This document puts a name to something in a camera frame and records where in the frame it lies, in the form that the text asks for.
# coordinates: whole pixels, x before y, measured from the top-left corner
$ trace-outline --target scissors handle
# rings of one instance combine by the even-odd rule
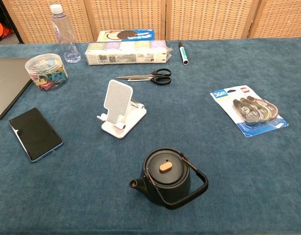
[[[167,77],[170,77],[172,74],[171,70],[170,69],[166,69],[166,68],[163,68],[163,69],[157,69],[155,70],[154,72],[152,72],[152,75],[155,75],[155,76],[167,76]]]
[[[157,85],[168,85],[171,83],[171,78],[167,75],[152,77],[150,80]]]

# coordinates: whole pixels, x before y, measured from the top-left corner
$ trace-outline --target phone screen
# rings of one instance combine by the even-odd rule
[[[11,119],[9,125],[31,162],[42,159],[63,144],[37,108]]]

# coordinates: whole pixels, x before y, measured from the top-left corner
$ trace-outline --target white phone stand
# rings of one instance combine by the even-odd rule
[[[97,116],[104,121],[101,128],[122,139],[146,114],[143,104],[132,101],[133,89],[116,80],[110,80],[103,104],[107,114]]]

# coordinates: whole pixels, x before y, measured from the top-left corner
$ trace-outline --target gray floor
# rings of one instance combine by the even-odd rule
[[[9,44],[18,44],[18,43],[19,40],[14,33],[7,35],[4,39],[0,41],[0,45],[9,45]]]

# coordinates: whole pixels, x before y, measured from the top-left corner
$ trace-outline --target teapot handle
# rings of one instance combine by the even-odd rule
[[[163,198],[163,196],[161,195],[155,182],[153,181],[151,176],[148,174],[148,177],[149,177],[151,183],[153,184],[153,186],[155,187],[159,198],[163,202],[164,207],[169,210],[178,209],[178,208],[184,206],[185,204],[193,201],[195,198],[202,195],[208,188],[208,178],[200,170],[198,170],[195,166],[193,166],[189,161],[187,161],[186,157],[183,153],[181,153],[181,155],[182,155],[182,160],[184,160],[195,171],[196,175],[204,182],[204,184],[201,187],[199,187],[197,190],[195,190],[195,191],[191,192],[189,195],[185,196],[184,198],[171,203],[171,202],[167,202]]]

